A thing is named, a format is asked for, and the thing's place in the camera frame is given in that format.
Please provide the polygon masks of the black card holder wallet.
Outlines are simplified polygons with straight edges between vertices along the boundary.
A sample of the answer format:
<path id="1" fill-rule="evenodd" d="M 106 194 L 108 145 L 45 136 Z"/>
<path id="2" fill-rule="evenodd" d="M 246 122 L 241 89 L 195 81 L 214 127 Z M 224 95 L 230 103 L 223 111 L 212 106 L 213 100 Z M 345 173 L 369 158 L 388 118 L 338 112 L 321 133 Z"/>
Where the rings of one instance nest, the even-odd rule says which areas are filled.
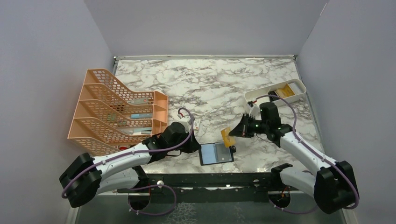
<path id="1" fill-rule="evenodd" d="M 235 146 L 226 147 L 223 142 L 201 145 L 198 150 L 201 166 L 234 162 Z"/>

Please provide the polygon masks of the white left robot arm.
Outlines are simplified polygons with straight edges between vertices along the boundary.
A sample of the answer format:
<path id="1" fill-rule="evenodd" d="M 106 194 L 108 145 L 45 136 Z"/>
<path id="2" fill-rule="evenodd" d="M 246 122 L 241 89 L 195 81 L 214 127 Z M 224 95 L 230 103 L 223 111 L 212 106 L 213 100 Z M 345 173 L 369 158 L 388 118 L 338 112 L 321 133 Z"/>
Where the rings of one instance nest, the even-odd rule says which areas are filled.
<path id="1" fill-rule="evenodd" d="M 147 179 L 139 166 L 164 159 L 169 151 L 190 154 L 200 149 L 193 128 L 186 122 L 173 122 L 162 133 L 126 150 L 105 156 L 80 154 L 59 177 L 61 197 L 76 208 L 106 191 L 125 188 L 142 191 Z"/>

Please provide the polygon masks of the gold yellow card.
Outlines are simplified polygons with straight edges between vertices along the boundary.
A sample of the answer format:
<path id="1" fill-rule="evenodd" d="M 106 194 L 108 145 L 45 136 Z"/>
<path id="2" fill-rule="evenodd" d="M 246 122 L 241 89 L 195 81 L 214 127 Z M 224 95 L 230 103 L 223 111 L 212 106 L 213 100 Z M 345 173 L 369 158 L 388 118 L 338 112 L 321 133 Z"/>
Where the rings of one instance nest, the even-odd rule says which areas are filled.
<path id="1" fill-rule="evenodd" d="M 236 140 L 233 136 L 230 136 L 231 128 L 228 126 L 225 129 L 221 130 L 221 136 L 224 142 L 225 147 L 234 146 Z"/>

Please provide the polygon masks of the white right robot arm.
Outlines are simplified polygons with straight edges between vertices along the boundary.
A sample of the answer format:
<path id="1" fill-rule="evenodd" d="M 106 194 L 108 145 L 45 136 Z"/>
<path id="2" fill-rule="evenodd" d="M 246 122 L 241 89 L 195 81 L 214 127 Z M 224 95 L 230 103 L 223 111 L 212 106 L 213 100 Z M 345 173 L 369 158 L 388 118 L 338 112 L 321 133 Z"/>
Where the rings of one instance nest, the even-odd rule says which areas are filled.
<path id="1" fill-rule="evenodd" d="M 359 202 L 354 171 L 347 161 L 336 161 L 303 140 L 294 126 L 283 124 L 273 102 L 259 106 L 261 119 L 245 113 L 229 136 L 252 138 L 264 134 L 267 139 L 297 158 L 308 172 L 299 171 L 290 164 L 272 169 L 269 183 L 281 190 L 294 187 L 311 196 L 317 207 L 331 214 L 340 209 L 353 209 Z"/>

